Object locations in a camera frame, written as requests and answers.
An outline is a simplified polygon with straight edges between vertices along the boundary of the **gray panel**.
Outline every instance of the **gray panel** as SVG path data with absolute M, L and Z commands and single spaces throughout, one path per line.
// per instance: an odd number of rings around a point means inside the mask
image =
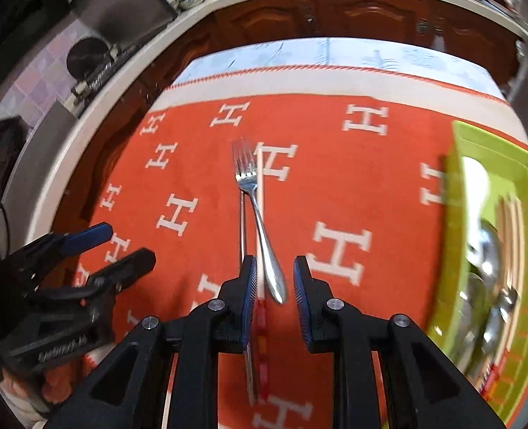
M 77 121 L 62 104 L 55 102 L 28 137 L 2 197 L 8 215 L 9 253 L 25 244 L 40 190 Z M 6 230 L 0 229 L 2 255 L 6 254 L 7 246 Z

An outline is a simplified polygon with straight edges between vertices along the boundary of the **metal spoon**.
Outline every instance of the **metal spoon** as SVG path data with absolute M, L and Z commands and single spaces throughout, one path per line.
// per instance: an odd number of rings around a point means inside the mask
M 470 365 L 465 372 L 466 377 L 471 382 L 475 382 L 482 375 L 485 361 L 496 352 L 502 336 L 502 329 L 510 321 L 517 301 L 518 292 L 513 287 L 504 288 L 498 294 L 496 303 L 490 310 L 488 320 L 483 328 L 482 340 L 474 349 Z
M 469 273 L 466 289 L 459 295 L 463 299 L 459 310 L 460 325 L 450 358 L 463 372 L 469 364 L 485 316 L 486 288 L 483 280 L 478 275 Z
M 496 229 L 488 221 L 480 221 L 479 240 L 482 247 L 482 260 L 477 274 L 483 280 L 489 296 L 497 295 L 502 286 L 502 252 Z

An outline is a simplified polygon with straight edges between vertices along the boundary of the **countertop edge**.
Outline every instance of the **countertop edge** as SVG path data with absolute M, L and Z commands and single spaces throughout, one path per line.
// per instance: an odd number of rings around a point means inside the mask
M 141 48 L 102 88 L 71 131 L 40 190 L 28 234 L 29 243 L 51 230 L 51 226 L 68 181 L 93 135 L 125 91 L 169 45 L 188 29 L 218 9 L 248 0 L 208 0 L 180 15 L 145 47 Z M 516 21 L 474 0 L 441 0 L 484 16 L 523 38 L 528 31 Z

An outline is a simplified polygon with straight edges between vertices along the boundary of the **table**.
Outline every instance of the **table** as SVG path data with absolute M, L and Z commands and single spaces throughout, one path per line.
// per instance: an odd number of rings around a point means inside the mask
M 238 189 L 230 141 L 240 135 L 264 146 L 265 221 L 289 290 L 294 257 L 308 255 L 314 275 L 327 280 L 336 296 L 366 314 L 403 312 L 425 327 L 439 272 L 440 170 L 451 121 L 473 122 L 526 146 L 523 128 L 509 105 L 488 93 L 487 78 L 482 90 L 447 84 L 436 69 L 407 63 L 415 59 L 410 55 L 389 57 L 392 50 L 403 53 L 404 47 L 392 46 L 398 44 L 295 43 L 244 48 L 242 56 L 229 52 L 192 64 L 157 99 L 123 150 L 92 220 L 111 223 L 115 234 L 85 254 L 78 268 L 84 276 L 141 246 L 156 252 L 155 270 L 119 295 L 117 339 L 143 316 L 185 315 L 237 275 Z M 338 44 L 346 51 L 334 52 Z M 388 70 L 357 65 L 370 62 L 369 44 L 371 58 L 377 51 L 377 59 L 394 60 L 381 66 Z M 329 58 L 313 62 L 300 55 L 293 62 L 290 53 L 312 47 Z M 360 49 L 362 60 L 346 58 Z M 448 55 L 416 51 L 432 55 L 434 66 L 460 67 Z M 241 71 L 230 71 L 231 55 Z M 336 65 L 340 55 L 351 66 Z M 268 65 L 258 67 L 258 59 Z M 409 65 L 433 71 L 431 79 L 405 72 Z M 441 72 L 456 77 L 450 68 Z M 249 225 L 249 252 L 254 243 Z M 267 314 L 271 396 L 249 407 L 242 357 L 224 356 L 220 424 L 329 427 L 332 390 L 318 382 L 329 382 L 330 359 L 306 353 L 293 294 L 288 305 L 271 305 Z

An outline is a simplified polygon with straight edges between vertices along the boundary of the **white spoon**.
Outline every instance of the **white spoon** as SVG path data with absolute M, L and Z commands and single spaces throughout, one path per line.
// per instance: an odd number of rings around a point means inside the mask
M 466 193 L 466 259 L 480 268 L 480 213 L 490 193 L 490 180 L 484 166 L 473 158 L 462 157 Z

